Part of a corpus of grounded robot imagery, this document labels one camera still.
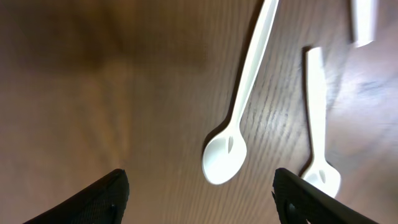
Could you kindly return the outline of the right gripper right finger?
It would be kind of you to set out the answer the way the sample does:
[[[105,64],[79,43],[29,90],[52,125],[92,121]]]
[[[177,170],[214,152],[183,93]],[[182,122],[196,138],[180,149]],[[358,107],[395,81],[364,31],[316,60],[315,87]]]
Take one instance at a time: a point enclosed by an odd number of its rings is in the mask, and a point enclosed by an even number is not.
[[[376,224],[285,168],[275,170],[273,189],[281,224]]]

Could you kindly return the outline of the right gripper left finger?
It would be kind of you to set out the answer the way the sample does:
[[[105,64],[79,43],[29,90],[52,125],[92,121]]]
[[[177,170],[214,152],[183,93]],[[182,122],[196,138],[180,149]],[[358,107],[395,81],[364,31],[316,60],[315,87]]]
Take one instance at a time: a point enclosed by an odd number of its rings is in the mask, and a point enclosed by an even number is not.
[[[121,224],[128,199],[126,172],[115,169],[28,223]]]

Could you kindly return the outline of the white plastic spoon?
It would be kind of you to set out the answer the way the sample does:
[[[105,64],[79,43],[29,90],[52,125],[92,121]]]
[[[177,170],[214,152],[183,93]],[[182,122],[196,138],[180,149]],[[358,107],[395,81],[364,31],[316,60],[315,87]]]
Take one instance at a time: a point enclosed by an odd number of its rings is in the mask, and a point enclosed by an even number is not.
[[[244,61],[231,119],[205,147],[202,170],[205,179],[213,185],[229,181],[245,161],[247,145],[240,131],[240,122],[261,66],[278,4],[278,0],[263,2]]]
[[[351,0],[353,40],[359,48],[370,44],[376,36],[378,0]]]
[[[326,77],[320,47],[305,54],[307,118],[312,149],[312,159],[302,174],[302,179],[318,190],[335,198],[341,184],[340,173],[327,163],[326,143]]]

